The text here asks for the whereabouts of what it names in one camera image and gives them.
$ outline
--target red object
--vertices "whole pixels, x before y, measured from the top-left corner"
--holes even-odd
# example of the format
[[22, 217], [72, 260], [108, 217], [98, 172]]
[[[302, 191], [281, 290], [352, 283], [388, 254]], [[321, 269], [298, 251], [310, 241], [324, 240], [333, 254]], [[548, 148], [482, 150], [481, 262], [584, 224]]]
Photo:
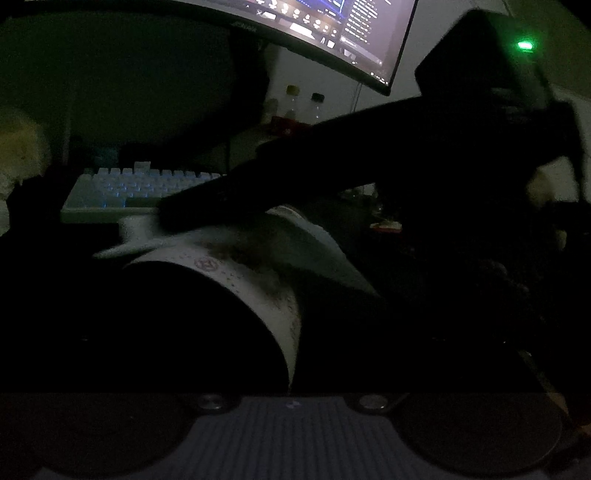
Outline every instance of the red object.
[[291, 137], [292, 135], [309, 128], [308, 124], [303, 124], [290, 118], [282, 116], [273, 116], [269, 124], [269, 133], [276, 137]]

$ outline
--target plastic bottle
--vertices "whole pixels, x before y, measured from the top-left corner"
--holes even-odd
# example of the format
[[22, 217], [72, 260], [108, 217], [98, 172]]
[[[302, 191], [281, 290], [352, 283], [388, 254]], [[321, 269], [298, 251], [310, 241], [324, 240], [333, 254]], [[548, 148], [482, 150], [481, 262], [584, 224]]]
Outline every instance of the plastic bottle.
[[295, 120], [298, 114], [298, 96], [300, 87], [297, 85], [288, 85], [285, 89], [285, 98], [281, 105], [280, 114], [283, 118]]
[[322, 106], [324, 102], [324, 95], [321, 93], [312, 93], [310, 103], [306, 110], [306, 117], [304, 122], [310, 125], [317, 124], [322, 121]]

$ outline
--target screw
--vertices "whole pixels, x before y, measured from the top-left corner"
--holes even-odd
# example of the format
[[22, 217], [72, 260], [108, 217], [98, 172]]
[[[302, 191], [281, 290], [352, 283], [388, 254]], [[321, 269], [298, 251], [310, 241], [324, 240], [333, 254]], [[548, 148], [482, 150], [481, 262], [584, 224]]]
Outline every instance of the screw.
[[364, 395], [359, 404], [366, 410], [382, 410], [388, 406], [388, 399], [383, 395]]
[[203, 410], [220, 410], [224, 407], [225, 401], [221, 395], [208, 393], [197, 399], [197, 405]]

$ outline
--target wall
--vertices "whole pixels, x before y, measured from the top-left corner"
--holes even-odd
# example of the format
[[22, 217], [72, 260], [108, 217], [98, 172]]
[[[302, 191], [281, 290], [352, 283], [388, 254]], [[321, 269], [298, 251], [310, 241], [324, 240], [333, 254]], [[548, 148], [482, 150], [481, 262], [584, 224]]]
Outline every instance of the wall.
[[508, 0], [508, 5], [538, 31], [541, 66], [550, 82], [591, 98], [591, 31], [557, 0]]

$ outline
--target white wall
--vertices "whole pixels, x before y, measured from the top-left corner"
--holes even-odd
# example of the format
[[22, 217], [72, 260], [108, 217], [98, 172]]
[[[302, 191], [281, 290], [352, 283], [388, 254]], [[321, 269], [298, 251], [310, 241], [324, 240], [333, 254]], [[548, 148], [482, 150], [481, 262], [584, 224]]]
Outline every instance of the white wall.
[[355, 80], [335, 72], [315, 61], [308, 60], [286, 48], [278, 49], [274, 67], [269, 72], [271, 83], [267, 98], [279, 100], [287, 85], [300, 87], [302, 100], [309, 100], [313, 92], [324, 95], [324, 118], [334, 118], [350, 112], [357, 88]]
[[[579, 128], [587, 151], [583, 192], [585, 198], [591, 201], [591, 160], [589, 158], [591, 153], [591, 99], [582, 98], [557, 86], [554, 86], [553, 89], [556, 98], [571, 102], [579, 116]], [[574, 181], [573, 169], [566, 158], [559, 158], [544, 166], [542, 170], [550, 179], [557, 200], [568, 202], [577, 200], [577, 186]]]
[[[502, 0], [418, 0], [391, 95], [386, 97], [363, 86], [356, 109], [365, 109], [419, 95], [418, 85], [414, 79], [414, 69], [456, 20], [467, 10], [475, 7], [506, 13]], [[267, 98], [281, 99], [285, 87], [290, 83], [301, 88], [301, 96], [305, 99], [309, 98], [312, 92], [324, 94], [326, 119], [350, 112], [358, 86], [356, 81], [328, 67], [280, 48], [275, 67], [271, 72]]]

